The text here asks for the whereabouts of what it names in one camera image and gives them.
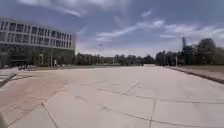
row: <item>sky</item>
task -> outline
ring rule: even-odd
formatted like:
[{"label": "sky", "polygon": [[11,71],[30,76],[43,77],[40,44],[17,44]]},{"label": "sky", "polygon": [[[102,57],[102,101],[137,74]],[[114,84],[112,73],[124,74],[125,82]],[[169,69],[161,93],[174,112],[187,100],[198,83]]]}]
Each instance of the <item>sky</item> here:
[{"label": "sky", "polygon": [[224,0],[0,0],[0,16],[76,33],[76,52],[179,51],[212,38],[224,47]]}]

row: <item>tree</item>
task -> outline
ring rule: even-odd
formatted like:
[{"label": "tree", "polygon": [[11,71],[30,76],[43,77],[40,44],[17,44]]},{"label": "tree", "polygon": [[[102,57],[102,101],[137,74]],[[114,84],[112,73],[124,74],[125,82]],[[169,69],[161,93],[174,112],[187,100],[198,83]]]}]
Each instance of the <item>tree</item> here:
[{"label": "tree", "polygon": [[163,52],[159,52],[156,54],[156,63],[157,65],[160,66],[165,66],[166,65],[166,55],[165,55],[165,51]]},{"label": "tree", "polygon": [[197,62],[199,64],[212,64],[215,55],[215,43],[212,39],[206,38],[199,42],[197,49]]},{"label": "tree", "polygon": [[153,57],[151,57],[150,55],[147,55],[147,56],[143,57],[143,63],[144,64],[154,64],[155,59]]},{"label": "tree", "polygon": [[8,63],[8,57],[7,52],[0,53],[0,68],[4,68],[4,66]]}]

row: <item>building facade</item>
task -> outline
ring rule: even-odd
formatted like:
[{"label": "building facade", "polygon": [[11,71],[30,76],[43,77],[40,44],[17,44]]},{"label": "building facade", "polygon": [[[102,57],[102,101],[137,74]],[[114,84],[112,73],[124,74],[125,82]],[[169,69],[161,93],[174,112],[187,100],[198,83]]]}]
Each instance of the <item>building facade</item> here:
[{"label": "building facade", "polygon": [[75,48],[75,34],[0,17],[0,53],[7,56],[7,64],[52,66],[55,60],[61,64],[72,64]]}]

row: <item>paved ground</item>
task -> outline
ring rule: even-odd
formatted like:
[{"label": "paved ground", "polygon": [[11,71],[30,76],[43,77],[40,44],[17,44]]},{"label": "paved ground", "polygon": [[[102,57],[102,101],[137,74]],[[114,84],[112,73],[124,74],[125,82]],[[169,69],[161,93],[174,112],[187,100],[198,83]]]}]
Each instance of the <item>paved ground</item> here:
[{"label": "paved ground", "polygon": [[222,71],[218,72],[218,71],[209,71],[206,69],[199,69],[200,67],[198,67],[198,69],[194,69],[194,68],[185,68],[185,67],[168,67],[177,71],[181,71],[181,72],[185,72],[188,74],[192,74],[195,76],[200,76],[202,78],[207,78],[209,80],[215,81],[215,82],[219,82],[224,84],[224,74],[222,73]]},{"label": "paved ground", "polygon": [[224,128],[224,85],[162,67],[23,72],[0,112],[9,128]]},{"label": "paved ground", "polygon": [[17,74],[18,70],[13,69],[0,69],[0,88],[12,77]]}]

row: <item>window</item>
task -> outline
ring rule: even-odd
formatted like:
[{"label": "window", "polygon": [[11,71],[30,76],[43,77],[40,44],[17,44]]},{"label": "window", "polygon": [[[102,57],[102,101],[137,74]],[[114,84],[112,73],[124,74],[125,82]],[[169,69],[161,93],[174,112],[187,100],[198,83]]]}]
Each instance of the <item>window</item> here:
[{"label": "window", "polygon": [[25,25],[25,28],[24,28],[24,32],[26,33],[26,30],[27,30],[27,26]]},{"label": "window", "polygon": [[60,32],[57,32],[57,38],[61,39],[61,33]]},{"label": "window", "polygon": [[43,44],[43,38],[37,37],[37,44]]},{"label": "window", "polygon": [[59,40],[56,40],[56,47],[60,47],[60,42],[59,42]]},{"label": "window", "polygon": [[34,38],[33,38],[33,43],[34,43],[34,44],[36,44],[36,39],[37,39],[37,38],[34,36]]},{"label": "window", "polygon": [[47,36],[47,29],[44,30],[44,36]]},{"label": "window", "polygon": [[15,29],[16,29],[16,23],[10,23],[9,31],[15,31]]},{"label": "window", "polygon": [[50,30],[47,31],[47,36],[50,36]]},{"label": "window", "polygon": [[17,32],[23,32],[23,28],[24,28],[24,25],[23,24],[17,24],[16,31]]},{"label": "window", "polygon": [[21,43],[22,42],[22,35],[21,34],[16,34],[15,42],[17,42],[17,43]]},{"label": "window", "polygon": [[30,33],[30,26],[28,26],[27,33]]},{"label": "window", "polygon": [[39,28],[38,35],[41,35],[41,36],[44,35],[44,29],[43,28]]},{"label": "window", "polygon": [[29,36],[28,35],[23,35],[23,43],[28,43]]},{"label": "window", "polygon": [[37,34],[37,27],[32,27],[32,34]]},{"label": "window", "polygon": [[33,36],[30,37],[30,43],[33,43]]},{"label": "window", "polygon": [[51,31],[51,37],[55,37],[56,32],[55,31]]},{"label": "window", "polygon": [[0,32],[0,41],[5,41],[5,32]]},{"label": "window", "polygon": [[49,44],[49,39],[48,38],[45,38],[44,39],[44,45],[48,45]]},{"label": "window", "polygon": [[11,33],[8,34],[7,42],[10,42],[10,38],[11,38]]},{"label": "window", "polygon": [[7,27],[8,27],[8,22],[5,22],[4,30],[8,30]]},{"label": "window", "polygon": [[52,43],[53,43],[53,40],[51,39],[51,43],[50,43],[50,46],[52,46]]},{"label": "window", "polygon": [[2,22],[1,24],[1,30],[3,30],[3,27],[4,27],[4,22]]},{"label": "window", "polygon": [[14,34],[12,33],[11,42],[14,42]]},{"label": "window", "polygon": [[55,46],[55,42],[56,42],[56,41],[54,40],[53,46]]}]

